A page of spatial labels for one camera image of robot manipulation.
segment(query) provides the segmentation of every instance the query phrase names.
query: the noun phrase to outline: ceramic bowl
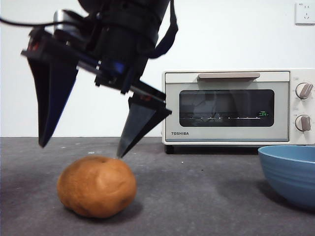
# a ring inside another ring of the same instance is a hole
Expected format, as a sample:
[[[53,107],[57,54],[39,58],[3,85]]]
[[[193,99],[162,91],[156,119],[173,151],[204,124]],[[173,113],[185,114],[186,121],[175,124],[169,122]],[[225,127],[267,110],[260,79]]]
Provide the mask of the ceramic bowl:
[[[294,205],[315,210],[315,147],[267,146],[258,153],[274,190]]]

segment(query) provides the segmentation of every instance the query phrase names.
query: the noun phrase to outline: white toaster oven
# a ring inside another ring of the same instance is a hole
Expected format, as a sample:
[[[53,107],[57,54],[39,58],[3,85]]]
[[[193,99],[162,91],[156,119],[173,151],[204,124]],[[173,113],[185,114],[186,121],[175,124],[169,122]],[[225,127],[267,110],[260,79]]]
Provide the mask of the white toaster oven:
[[[166,71],[162,141],[169,151],[315,144],[314,85],[315,69]]]

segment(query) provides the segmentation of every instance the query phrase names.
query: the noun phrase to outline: oven window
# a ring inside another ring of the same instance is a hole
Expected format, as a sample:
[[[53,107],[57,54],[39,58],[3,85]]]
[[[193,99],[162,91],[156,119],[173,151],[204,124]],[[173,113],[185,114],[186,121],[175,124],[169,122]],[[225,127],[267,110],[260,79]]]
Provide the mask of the oven window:
[[[183,127],[269,127],[274,109],[270,89],[184,90],[179,95]]]

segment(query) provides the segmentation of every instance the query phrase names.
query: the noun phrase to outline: electrical outlet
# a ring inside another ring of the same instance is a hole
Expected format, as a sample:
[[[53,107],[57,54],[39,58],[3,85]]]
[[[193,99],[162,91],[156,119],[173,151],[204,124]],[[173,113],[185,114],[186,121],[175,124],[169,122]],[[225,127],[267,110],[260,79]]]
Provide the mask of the electrical outlet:
[[[297,25],[315,25],[315,1],[295,4],[295,23]]]

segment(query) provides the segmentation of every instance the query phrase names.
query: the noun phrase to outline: control knob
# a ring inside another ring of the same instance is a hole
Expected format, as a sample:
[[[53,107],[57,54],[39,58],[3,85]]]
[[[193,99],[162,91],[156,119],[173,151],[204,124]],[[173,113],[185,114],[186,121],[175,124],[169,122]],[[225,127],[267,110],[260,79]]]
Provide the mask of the control knob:
[[[307,115],[299,116],[295,120],[295,126],[298,130],[304,132],[304,131],[310,131],[311,130],[311,118]]]
[[[296,87],[296,95],[301,99],[307,99],[312,93],[313,85],[308,83],[301,83]]]

